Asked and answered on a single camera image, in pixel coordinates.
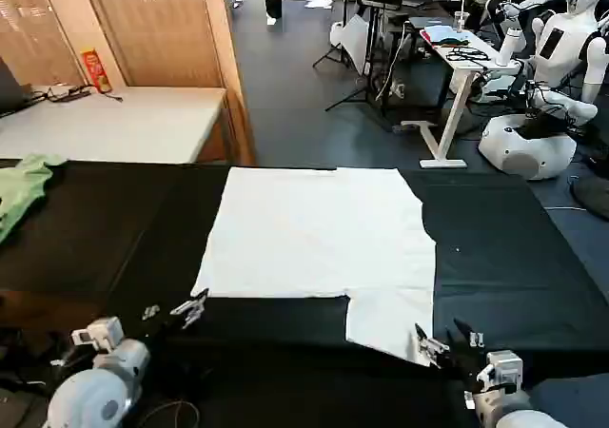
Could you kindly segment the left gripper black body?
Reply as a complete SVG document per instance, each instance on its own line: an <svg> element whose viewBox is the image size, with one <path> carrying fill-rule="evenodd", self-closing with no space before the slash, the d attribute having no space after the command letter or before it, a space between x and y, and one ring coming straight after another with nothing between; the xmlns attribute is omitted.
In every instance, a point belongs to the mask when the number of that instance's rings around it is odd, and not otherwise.
<svg viewBox="0 0 609 428"><path fill-rule="evenodd" d="M163 344L168 337L177 334L184 326L185 319L179 316L156 316L143 321L141 318L127 317L124 331L129 339L137 340L149 350Z"/></svg>

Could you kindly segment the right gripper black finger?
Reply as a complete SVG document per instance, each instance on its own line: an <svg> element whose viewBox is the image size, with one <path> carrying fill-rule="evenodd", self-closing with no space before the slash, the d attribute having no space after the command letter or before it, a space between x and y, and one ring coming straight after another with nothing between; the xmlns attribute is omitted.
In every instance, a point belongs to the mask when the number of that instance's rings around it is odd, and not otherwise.
<svg viewBox="0 0 609 428"><path fill-rule="evenodd" d="M434 366L445 366L450 356L450 346L439 340L428 337L417 323L415 324L415 331L417 334L419 353L425 356Z"/></svg>
<svg viewBox="0 0 609 428"><path fill-rule="evenodd" d="M460 338L456 341L456 344L461 349L466 348L477 352L483 352L485 350L482 332L476 331L469 323L457 318L455 318L453 322L461 334Z"/></svg>

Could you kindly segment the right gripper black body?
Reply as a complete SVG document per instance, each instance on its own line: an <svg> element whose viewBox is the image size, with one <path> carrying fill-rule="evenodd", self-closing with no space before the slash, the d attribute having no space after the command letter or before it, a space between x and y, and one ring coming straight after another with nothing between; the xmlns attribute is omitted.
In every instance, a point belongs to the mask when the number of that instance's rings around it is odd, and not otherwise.
<svg viewBox="0 0 609 428"><path fill-rule="evenodd" d="M472 348L465 342L453 343L448 352L440 355L438 365L449 378L460 380L466 391L473 394L481 392L482 383L477 375L486 366L482 349Z"/></svg>

